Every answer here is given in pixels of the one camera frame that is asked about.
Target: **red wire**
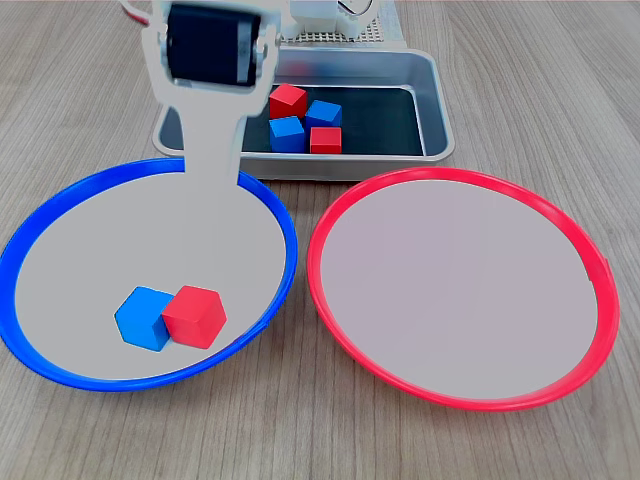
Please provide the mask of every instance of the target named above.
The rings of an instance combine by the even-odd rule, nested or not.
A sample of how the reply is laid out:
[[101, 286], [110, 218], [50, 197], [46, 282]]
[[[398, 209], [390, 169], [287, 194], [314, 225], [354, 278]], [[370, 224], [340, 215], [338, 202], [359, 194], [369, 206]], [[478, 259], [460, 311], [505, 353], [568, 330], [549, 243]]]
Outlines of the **red wire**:
[[129, 10], [127, 10], [124, 5], [121, 5], [122, 9], [124, 10], [124, 12], [129, 16], [129, 18], [133, 18], [136, 22], [141, 23], [142, 25], [149, 25], [149, 20], [147, 20], [146, 18], [143, 18], [139, 15], [136, 15], [135, 13], [131, 13]]

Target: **black tray bottom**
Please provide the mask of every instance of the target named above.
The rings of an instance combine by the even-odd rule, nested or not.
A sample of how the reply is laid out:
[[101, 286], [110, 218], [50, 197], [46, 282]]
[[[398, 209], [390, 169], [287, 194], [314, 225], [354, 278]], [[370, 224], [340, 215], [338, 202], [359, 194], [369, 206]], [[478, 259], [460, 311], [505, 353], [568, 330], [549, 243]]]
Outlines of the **black tray bottom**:
[[[342, 153], [346, 155], [424, 155], [413, 96], [401, 88], [306, 87], [314, 100], [342, 106]], [[160, 141], [182, 150], [180, 120], [169, 109]], [[243, 152], [271, 152], [269, 105], [259, 117], [247, 120]]]

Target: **white robot part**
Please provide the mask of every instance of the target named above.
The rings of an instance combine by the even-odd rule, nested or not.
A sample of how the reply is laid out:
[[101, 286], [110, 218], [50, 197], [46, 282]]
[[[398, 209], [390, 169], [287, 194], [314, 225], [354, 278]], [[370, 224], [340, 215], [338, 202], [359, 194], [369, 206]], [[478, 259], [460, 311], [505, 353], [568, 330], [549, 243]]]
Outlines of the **white robot part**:
[[156, 0], [142, 32], [153, 92], [177, 111], [182, 124], [185, 172], [180, 187], [168, 194], [191, 213], [182, 219], [182, 231], [193, 285], [207, 282], [216, 256], [224, 255], [217, 251], [216, 229], [233, 215], [227, 199], [239, 188], [247, 117], [263, 111], [273, 86], [279, 5]]
[[380, 0], [286, 0], [282, 36], [301, 33], [339, 33], [356, 39], [378, 15]]

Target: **blue cube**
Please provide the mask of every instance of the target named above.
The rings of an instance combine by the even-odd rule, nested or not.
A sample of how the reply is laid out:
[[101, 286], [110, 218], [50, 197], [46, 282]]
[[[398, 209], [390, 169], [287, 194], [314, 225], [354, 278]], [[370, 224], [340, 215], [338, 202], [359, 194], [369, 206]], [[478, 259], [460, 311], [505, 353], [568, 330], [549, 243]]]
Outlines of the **blue cube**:
[[305, 117], [307, 135], [313, 127], [342, 127], [342, 107], [335, 103], [314, 101]]
[[131, 345], [159, 352], [169, 341], [162, 312], [173, 295], [136, 287], [115, 314], [122, 339]]
[[306, 143], [302, 123], [298, 117], [269, 121], [271, 150], [275, 153], [305, 153]]

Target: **cube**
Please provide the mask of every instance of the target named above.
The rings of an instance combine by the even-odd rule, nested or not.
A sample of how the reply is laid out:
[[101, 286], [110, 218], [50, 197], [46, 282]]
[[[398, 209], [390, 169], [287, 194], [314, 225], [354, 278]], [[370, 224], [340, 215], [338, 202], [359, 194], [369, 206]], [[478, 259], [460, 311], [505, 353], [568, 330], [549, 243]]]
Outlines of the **cube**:
[[342, 153], [342, 128], [314, 127], [311, 129], [311, 153]]
[[298, 117], [307, 113], [307, 92], [292, 85], [280, 85], [269, 96], [269, 118]]
[[305, 116], [307, 132], [313, 127], [342, 127], [342, 107], [335, 103], [314, 101]]
[[275, 153], [304, 153], [306, 137], [298, 117], [279, 118], [269, 121], [271, 150]]
[[180, 289], [162, 318], [174, 342], [204, 350], [211, 347], [227, 321], [217, 292], [191, 286]]
[[169, 341], [162, 311], [172, 299], [168, 293], [136, 287], [115, 313], [122, 339], [137, 347], [161, 351]]

